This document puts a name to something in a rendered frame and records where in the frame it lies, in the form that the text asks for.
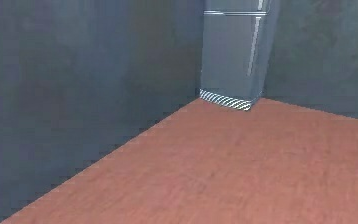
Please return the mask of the grey steel fridge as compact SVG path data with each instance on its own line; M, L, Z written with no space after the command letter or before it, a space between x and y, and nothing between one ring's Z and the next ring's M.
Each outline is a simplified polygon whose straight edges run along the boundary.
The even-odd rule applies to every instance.
M199 97L248 111L263 93L281 0L205 0ZM255 17L262 17L247 76Z

